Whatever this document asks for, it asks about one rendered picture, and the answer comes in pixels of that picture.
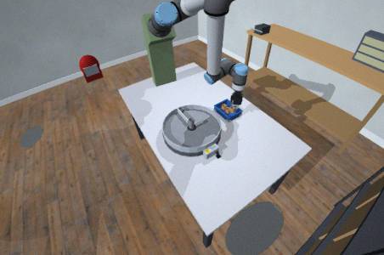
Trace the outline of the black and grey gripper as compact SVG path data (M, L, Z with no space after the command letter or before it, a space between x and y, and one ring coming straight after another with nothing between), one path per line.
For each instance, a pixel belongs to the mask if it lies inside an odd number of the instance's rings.
M238 105L238 107L241 105L241 102L243 101L243 97L242 97L242 91L236 91L236 90L234 90L236 93L238 93L238 96L237 96L237 94L235 94L235 92L233 92L232 93L232 95L231 95L231 97L230 97L230 101L231 101L231 105L233 106L233 109L234 109L234 105L236 105L235 106L235 109L237 110L238 108L237 108L237 105ZM235 95L236 95L236 97L235 97ZM232 100L233 100L233 102L232 102Z

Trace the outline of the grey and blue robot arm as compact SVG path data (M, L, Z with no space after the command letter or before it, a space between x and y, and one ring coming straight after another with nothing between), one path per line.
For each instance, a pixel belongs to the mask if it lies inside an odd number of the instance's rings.
M233 77L232 88L242 91L246 87L248 67L242 63L236 64L231 59L222 59L225 15L229 12L229 6L233 1L174 0L170 3L161 3L154 17L150 16L148 27L154 36L165 37L175 23L198 14L204 4L204 13L210 16L207 16L207 69L204 78L212 85L229 73Z

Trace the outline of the grey round turntable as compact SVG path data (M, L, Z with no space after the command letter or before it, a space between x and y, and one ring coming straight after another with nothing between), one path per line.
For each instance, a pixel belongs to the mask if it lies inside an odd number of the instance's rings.
M179 107L184 108L184 113ZM203 155L208 159L216 155L219 159L217 144L222 129L217 113L203 105L179 107L169 112L162 123L162 134L168 148L181 156ZM192 129L189 128L191 117L195 125Z

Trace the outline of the blue crate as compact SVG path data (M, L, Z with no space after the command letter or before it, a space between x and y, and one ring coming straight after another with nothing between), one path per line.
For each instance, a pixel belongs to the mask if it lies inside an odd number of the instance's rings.
M238 109L235 111L235 113L229 113L229 114L227 114L227 113L225 113L225 110L222 110L222 104L226 104L226 106L227 107L231 107L232 105L231 105L231 101L230 100L228 100L228 99L226 99L226 100L224 100L224 101L222 101L222 102L220 102L220 103L218 103L218 104L216 104L215 106L214 106L214 110L221 116L221 117L223 117L227 122L231 122L231 121L233 121L235 118L237 118L237 117L239 117L239 116L242 116L242 109L240 109L239 107L238 107ZM220 110L219 110L220 109ZM237 113L238 112L238 113ZM224 114L225 113L225 114ZM231 118L231 119L230 119Z

